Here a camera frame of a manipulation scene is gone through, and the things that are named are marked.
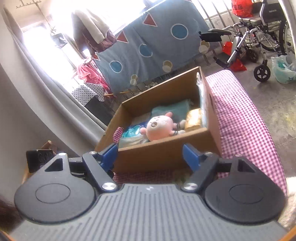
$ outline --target blue circle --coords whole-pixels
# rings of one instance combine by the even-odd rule
[[[115,73],[120,73],[122,71],[122,64],[118,61],[111,61],[110,67]]]
[[[153,55],[151,49],[146,44],[141,44],[139,52],[143,57],[151,57]]]
[[[172,26],[170,32],[176,39],[185,39],[188,36],[188,29],[183,24],[175,24]]]

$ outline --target ceiling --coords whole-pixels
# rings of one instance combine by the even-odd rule
[[[23,2],[26,4],[32,2],[32,0],[23,0]],[[39,7],[45,16],[49,15],[51,3],[52,0],[41,0],[41,3],[39,3]],[[44,21],[35,4],[21,8],[16,8],[16,6],[22,4],[20,0],[4,0],[4,4],[21,27]]]

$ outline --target cardboard box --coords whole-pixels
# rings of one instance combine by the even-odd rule
[[[182,147],[185,143],[192,144],[202,152],[210,151],[221,154],[220,132],[214,111],[214,99],[200,67],[177,75],[124,101],[113,116],[105,135],[95,150],[101,151],[113,142],[112,137],[117,127],[129,127],[133,118],[151,111],[156,106],[191,99],[194,108],[198,108],[200,95],[196,85],[197,72],[201,74],[205,86],[203,96],[207,113],[207,127],[145,144],[121,148],[114,163],[114,172],[149,172],[184,168],[187,166],[182,158]]]

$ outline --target white towel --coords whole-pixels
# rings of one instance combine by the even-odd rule
[[[75,10],[74,14],[80,18],[86,29],[98,44],[106,38],[109,26],[97,15],[88,9]]]

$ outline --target plush toy face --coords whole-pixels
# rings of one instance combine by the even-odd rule
[[[159,140],[170,136],[174,123],[171,119],[172,113],[153,117],[147,124],[147,128],[141,128],[140,133],[146,134],[150,141]]]

